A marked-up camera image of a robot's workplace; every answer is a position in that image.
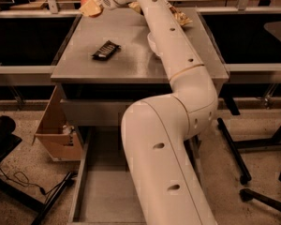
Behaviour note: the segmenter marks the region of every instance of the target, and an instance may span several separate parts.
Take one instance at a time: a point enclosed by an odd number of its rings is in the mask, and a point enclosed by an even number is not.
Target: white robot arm
[[[100,0],[118,8],[133,0]],[[148,225],[215,225],[184,141],[217,109],[214,84],[164,0],[137,0],[155,38],[172,94],[132,104],[122,121],[126,159]]]

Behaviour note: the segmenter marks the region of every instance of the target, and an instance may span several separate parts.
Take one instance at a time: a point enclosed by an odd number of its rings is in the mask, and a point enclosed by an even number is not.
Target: cardboard box
[[[63,134],[66,116],[60,106],[61,96],[55,87],[49,104],[38,125],[35,139],[47,149],[53,160],[80,160],[82,147],[74,131],[71,135]]]

